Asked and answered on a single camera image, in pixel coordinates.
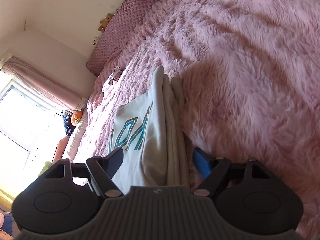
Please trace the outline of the white sweatshirt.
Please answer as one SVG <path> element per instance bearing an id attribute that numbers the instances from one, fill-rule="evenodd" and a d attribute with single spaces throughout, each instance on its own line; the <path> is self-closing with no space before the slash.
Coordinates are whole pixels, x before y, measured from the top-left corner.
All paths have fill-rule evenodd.
<path id="1" fill-rule="evenodd" d="M 108 150 L 122 148 L 123 162 L 112 181 L 123 193 L 132 186 L 190 186 L 180 125 L 181 81 L 164 68 L 153 72 L 149 90 L 117 108 Z"/>

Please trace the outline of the green plush toy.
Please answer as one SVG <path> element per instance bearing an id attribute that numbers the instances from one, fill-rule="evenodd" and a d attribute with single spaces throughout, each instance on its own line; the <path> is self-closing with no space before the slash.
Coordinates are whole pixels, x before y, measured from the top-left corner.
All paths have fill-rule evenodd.
<path id="1" fill-rule="evenodd" d="M 44 167 L 42 168 L 42 170 L 40 171 L 38 177 L 40 177 L 44 172 L 46 172 L 50 167 L 51 167 L 52 163 L 50 161 L 46 161 L 44 163 Z"/>

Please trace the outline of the orange plush toy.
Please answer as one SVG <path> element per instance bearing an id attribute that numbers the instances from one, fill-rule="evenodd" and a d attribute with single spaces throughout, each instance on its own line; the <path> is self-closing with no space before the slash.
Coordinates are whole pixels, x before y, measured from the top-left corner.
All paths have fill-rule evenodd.
<path id="1" fill-rule="evenodd" d="M 71 124 L 73 126 L 76 126 L 81 121 L 81 118 L 82 118 L 82 112 L 80 111 L 74 112 L 71 115 Z"/>

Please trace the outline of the navy blue pillow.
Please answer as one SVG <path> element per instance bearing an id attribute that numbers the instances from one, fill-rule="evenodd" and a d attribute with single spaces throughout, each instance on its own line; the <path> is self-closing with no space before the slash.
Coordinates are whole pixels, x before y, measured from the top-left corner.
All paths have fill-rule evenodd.
<path id="1" fill-rule="evenodd" d="M 75 129 L 75 126 L 71 123 L 71 117 L 73 113 L 66 109 L 63 109 L 61 114 L 66 135 L 70 137 Z"/>

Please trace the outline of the small white pink garment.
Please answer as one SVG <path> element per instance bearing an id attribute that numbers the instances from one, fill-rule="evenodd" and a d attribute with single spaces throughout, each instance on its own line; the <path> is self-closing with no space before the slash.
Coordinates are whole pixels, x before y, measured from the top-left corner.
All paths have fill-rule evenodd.
<path id="1" fill-rule="evenodd" d="M 119 80 L 122 72 L 123 71 L 119 67 L 116 67 L 114 72 L 112 72 L 107 78 L 107 80 L 104 82 L 101 91 L 105 93 L 114 83 L 116 83 Z"/>

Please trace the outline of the pink fluffy blanket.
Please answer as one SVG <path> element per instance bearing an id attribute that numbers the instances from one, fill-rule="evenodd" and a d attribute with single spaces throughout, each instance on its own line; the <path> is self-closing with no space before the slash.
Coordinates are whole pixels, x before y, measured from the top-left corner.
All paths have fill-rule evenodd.
<path id="1" fill-rule="evenodd" d="M 159 0 L 98 76 L 77 163 L 108 153 L 116 109 L 158 66 L 182 79 L 187 148 L 258 159 L 301 198 L 300 235 L 318 239 L 319 0 Z"/>

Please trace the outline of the pink curtain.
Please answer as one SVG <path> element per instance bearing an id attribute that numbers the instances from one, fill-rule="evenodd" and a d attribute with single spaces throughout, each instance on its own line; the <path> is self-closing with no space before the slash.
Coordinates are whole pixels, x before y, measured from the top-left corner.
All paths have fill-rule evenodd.
<path id="1" fill-rule="evenodd" d="M 3 63 L 1 71 L 10 74 L 28 89 L 71 112 L 83 111 L 86 107 L 86 98 L 55 82 L 29 63 L 15 56 Z"/>

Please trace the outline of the brown teddy bear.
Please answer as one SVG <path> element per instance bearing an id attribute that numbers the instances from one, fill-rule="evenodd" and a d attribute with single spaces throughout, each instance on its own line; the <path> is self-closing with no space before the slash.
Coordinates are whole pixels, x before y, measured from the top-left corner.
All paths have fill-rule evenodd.
<path id="1" fill-rule="evenodd" d="M 103 33 L 107 27 L 107 25 L 109 24 L 110 20 L 112 19 L 113 14 L 107 14 L 107 16 L 100 21 L 100 26 L 98 28 L 98 31 Z"/>

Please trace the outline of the pink quilted headboard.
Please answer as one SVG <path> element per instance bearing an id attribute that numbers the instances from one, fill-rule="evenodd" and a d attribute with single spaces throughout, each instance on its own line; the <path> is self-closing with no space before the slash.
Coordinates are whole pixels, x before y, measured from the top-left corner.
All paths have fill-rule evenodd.
<path id="1" fill-rule="evenodd" d="M 136 25 L 142 21 L 147 12 L 159 0 L 124 0 L 112 16 L 102 36 L 95 45 L 86 63 L 87 69 L 98 76 L 110 56 L 118 51 L 121 44 Z"/>

